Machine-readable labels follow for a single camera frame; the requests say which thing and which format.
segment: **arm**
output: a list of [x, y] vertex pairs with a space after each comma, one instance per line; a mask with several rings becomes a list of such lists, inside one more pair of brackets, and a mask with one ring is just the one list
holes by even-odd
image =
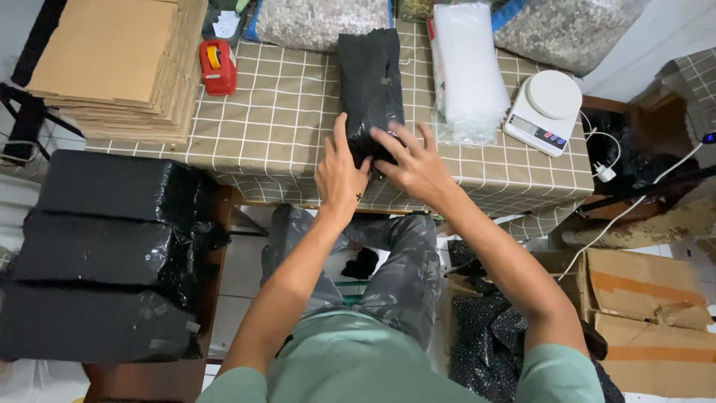
[[368, 184], [370, 158], [355, 169], [346, 140], [346, 114], [334, 127], [335, 146], [326, 137], [326, 157], [314, 178], [321, 197], [316, 219], [303, 239], [276, 268], [251, 303], [217, 376], [247, 366], [266, 374], [276, 352], [301, 319], [323, 264], [358, 207]]
[[437, 153], [430, 128], [418, 125], [425, 145], [405, 127], [392, 124], [398, 140], [373, 128], [373, 139], [399, 166], [376, 161], [375, 167], [410, 195], [431, 206], [475, 252], [500, 291], [528, 320], [525, 348], [561, 344], [589, 355], [576, 310], [556, 281], [509, 234], [495, 225], [455, 183]]

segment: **green t-shirt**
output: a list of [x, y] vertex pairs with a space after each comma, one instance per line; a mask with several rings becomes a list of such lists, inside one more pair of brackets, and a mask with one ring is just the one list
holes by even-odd
[[[411, 338], [369, 316], [306, 318], [264, 378], [248, 367], [217, 377], [197, 403], [486, 402], [430, 371]], [[525, 357], [516, 402], [604, 402], [596, 370], [577, 350], [542, 344]]]

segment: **kitchen scale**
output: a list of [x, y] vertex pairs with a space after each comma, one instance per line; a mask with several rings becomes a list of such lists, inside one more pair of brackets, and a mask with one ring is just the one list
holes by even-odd
[[579, 86], [568, 75], [546, 70], [529, 77], [517, 94], [502, 128], [539, 151], [559, 157], [581, 108]]

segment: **camouflage pants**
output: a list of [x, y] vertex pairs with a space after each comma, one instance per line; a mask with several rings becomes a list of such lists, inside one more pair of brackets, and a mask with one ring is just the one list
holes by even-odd
[[[306, 210], [289, 204], [274, 211], [268, 245], [261, 253], [261, 284], [299, 243], [313, 219]], [[407, 334], [423, 350], [427, 349], [440, 297], [440, 258], [433, 220], [425, 215], [409, 215], [351, 222], [336, 240], [331, 253], [346, 250], [349, 241], [388, 250], [390, 256], [373, 274], [362, 299], [350, 308], [344, 305], [338, 287], [322, 272], [304, 315], [355, 310]]]

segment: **finger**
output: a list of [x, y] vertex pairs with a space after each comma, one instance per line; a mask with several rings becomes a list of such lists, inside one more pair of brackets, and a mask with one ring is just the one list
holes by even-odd
[[418, 123], [417, 129], [422, 133], [422, 139], [425, 143], [425, 150], [427, 152], [433, 152], [437, 150], [437, 144], [435, 143], [435, 135], [432, 134], [430, 125], [427, 123]]
[[407, 152], [405, 147], [403, 147], [403, 145], [396, 138], [385, 131], [382, 131], [379, 128], [371, 128], [370, 136], [373, 137], [373, 140], [376, 140], [383, 147], [385, 147], [385, 149], [388, 150], [388, 152], [390, 152], [398, 162], [405, 161], [406, 158], [410, 157], [410, 154]]
[[326, 157], [333, 156], [336, 153], [336, 151], [333, 149], [333, 142], [331, 141], [331, 138], [328, 136], [323, 137], [323, 147], [326, 150]]
[[336, 151], [339, 153], [350, 152], [348, 149], [348, 140], [346, 139], [346, 119], [348, 114], [343, 112], [336, 118], [333, 125], [333, 140], [336, 142]]
[[390, 162], [386, 162], [383, 160], [377, 160], [373, 163], [373, 166], [378, 169], [378, 171], [381, 171], [385, 176], [388, 178], [396, 178], [398, 175], [398, 172], [400, 172], [400, 167], [397, 165], [394, 165]]
[[411, 155], [417, 156], [425, 150], [417, 137], [407, 130], [405, 126], [391, 120], [388, 123], [388, 128], [406, 145]]
[[365, 157], [365, 160], [363, 160], [363, 163], [360, 166], [360, 172], [361, 174], [368, 174], [368, 171], [370, 170], [370, 163], [373, 162], [373, 157]]

